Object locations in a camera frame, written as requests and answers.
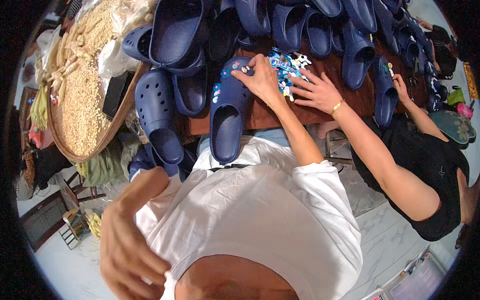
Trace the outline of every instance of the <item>pile of shoe charms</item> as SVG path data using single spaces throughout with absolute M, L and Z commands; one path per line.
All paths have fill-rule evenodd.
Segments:
M 278 75 L 278 89 L 283 93 L 283 96 L 289 96 L 290 101 L 293 102 L 293 94 L 290 92 L 290 87 L 293 85 L 290 81 L 291 77 L 303 78 L 308 81 L 307 77 L 300 74 L 300 69 L 305 69 L 305 66 L 312 64 L 308 60 L 307 56 L 294 52 L 297 56 L 293 59 L 289 54 L 280 51 L 279 49 L 272 47 L 272 50 L 268 52 L 268 59 L 270 65 L 277 72 Z

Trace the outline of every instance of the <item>pink item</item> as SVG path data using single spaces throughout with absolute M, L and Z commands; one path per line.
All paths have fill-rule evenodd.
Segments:
M 33 140 L 35 142 L 35 145 L 38 149 L 42 146 L 42 135 L 40 133 L 40 130 L 35 131 L 36 125 L 32 124 L 32 127 L 30 127 L 30 131 L 28 132 L 28 139 Z
M 458 103 L 456 106 L 456 111 L 469 119 L 473 117 L 473 111 L 465 103 Z

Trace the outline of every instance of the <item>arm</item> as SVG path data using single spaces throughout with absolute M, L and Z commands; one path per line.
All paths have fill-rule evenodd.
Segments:
M 417 20 L 419 21 L 419 24 L 425 28 L 425 29 L 428 29 L 428 30 L 433 30 L 433 25 L 428 23 L 427 21 L 424 21 L 422 20 L 421 18 L 417 18 Z
M 398 166 L 380 138 L 345 102 L 333 113 L 333 107 L 342 101 L 342 96 L 325 73 L 322 73 L 320 79 L 309 72 L 300 72 L 310 79 L 314 86 L 292 79 L 294 84 L 308 90 L 293 87 L 291 91 L 312 101 L 295 100 L 295 103 L 332 114 L 355 152 L 390 199 L 415 221 L 431 217 L 440 204 L 436 191 L 410 171 Z
M 435 123 L 417 105 L 415 105 L 413 101 L 410 100 L 407 94 L 407 87 L 403 82 L 402 76 L 400 76 L 400 74 L 395 74 L 393 76 L 393 80 L 395 88 L 398 91 L 398 99 L 408 110 L 420 132 L 433 135 L 444 142 L 448 142 L 448 139 L 438 129 L 437 125 L 435 125 Z
M 127 299 L 160 299 L 170 264 L 148 247 L 133 221 L 135 213 L 168 186 L 161 167 L 137 175 L 102 215 L 100 272 L 115 295 Z M 146 284 L 142 278 L 153 283 Z
M 278 76 L 270 66 L 268 58 L 258 54 L 250 61 L 249 65 L 255 70 L 253 76 L 247 76 L 241 71 L 232 71 L 231 74 L 242 81 L 252 93 L 259 96 L 277 115 L 287 134 L 299 166 L 324 161 L 322 152 L 288 107 L 285 97 L 278 90 Z
M 433 66 L 435 67 L 437 72 L 441 73 L 442 69 L 440 68 L 440 65 L 437 63 L 437 59 L 435 58 L 435 46 L 433 45 L 433 40 L 430 40 L 430 43 L 432 44 Z

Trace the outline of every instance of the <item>plastic bag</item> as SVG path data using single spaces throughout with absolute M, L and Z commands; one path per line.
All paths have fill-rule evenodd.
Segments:
M 157 3 L 158 0 L 118 0 L 112 6 L 113 33 L 123 40 L 135 27 L 151 23 Z
M 56 51 L 55 53 L 52 53 L 52 50 L 56 49 L 56 45 L 61 40 L 60 29 L 61 29 L 61 25 L 58 25 L 58 27 L 55 28 L 55 30 L 47 29 L 44 32 L 42 32 L 36 39 L 36 42 L 40 47 L 40 51 L 41 51 L 42 68 L 43 70 L 49 73 L 53 72 L 52 60 L 57 59 Z
M 105 44 L 98 55 L 98 75 L 102 78 L 111 78 L 120 76 L 125 71 L 135 72 L 139 62 L 121 50 L 119 40 L 112 40 Z

